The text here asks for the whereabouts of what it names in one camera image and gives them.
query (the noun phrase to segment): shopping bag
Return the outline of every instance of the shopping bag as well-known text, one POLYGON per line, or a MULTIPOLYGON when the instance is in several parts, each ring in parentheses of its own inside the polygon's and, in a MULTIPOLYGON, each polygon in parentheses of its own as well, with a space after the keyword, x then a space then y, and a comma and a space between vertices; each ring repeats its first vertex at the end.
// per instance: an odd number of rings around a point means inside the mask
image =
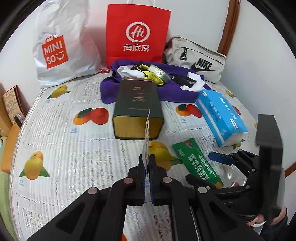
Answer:
POLYGON ((170 11, 136 4, 109 4, 107 66, 119 59, 161 62, 170 11))
POLYGON ((88 17, 89 0, 47 0, 41 5, 33 48, 41 88, 105 70, 85 27, 88 17))

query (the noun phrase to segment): wooden trim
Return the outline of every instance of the wooden trim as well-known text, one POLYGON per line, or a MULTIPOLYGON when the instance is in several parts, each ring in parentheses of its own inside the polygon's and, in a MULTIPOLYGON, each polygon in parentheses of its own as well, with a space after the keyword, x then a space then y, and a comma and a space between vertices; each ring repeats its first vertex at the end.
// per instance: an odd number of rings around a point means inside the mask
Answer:
POLYGON ((240 0, 229 0, 228 13, 218 52, 228 54, 239 16, 240 0))
POLYGON ((296 162, 292 166, 290 166, 287 170, 285 170, 285 177, 289 176, 296 170, 296 162))

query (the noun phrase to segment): white bag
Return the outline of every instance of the white bag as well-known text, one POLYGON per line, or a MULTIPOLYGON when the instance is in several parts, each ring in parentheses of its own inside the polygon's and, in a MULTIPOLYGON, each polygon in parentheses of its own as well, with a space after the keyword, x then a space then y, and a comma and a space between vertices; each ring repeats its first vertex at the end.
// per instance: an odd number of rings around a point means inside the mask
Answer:
POLYGON ((86 31, 89 0, 48 0, 37 18, 33 54, 41 88, 106 70, 86 31))
POLYGON ((224 69, 225 55, 179 36, 172 37, 165 50, 168 64, 192 69, 205 80, 217 84, 224 69))

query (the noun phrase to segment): zipper pull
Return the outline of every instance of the zipper pull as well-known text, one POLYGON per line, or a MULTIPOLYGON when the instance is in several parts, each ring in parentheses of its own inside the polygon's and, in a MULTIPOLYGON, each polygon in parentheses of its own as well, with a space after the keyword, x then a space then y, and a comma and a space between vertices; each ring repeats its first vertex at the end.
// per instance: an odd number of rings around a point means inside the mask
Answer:
POLYGON ((184 52, 181 54, 181 56, 180 56, 180 60, 184 60, 184 61, 186 61, 187 60, 187 56, 186 56, 186 53, 187 53, 187 48, 185 48, 185 47, 181 47, 181 48, 183 48, 184 49, 184 52))

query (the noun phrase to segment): white card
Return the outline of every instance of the white card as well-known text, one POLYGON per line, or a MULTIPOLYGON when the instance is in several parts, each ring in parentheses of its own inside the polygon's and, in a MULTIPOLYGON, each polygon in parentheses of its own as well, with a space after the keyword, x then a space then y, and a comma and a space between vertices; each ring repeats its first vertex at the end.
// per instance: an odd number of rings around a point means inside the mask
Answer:
POLYGON ((145 140, 144 140, 144 146, 142 150, 142 160, 143 164, 147 173, 147 166, 149 163, 149 115, 150 115, 150 110, 148 112, 147 120, 146 120, 146 127, 145 127, 145 140))

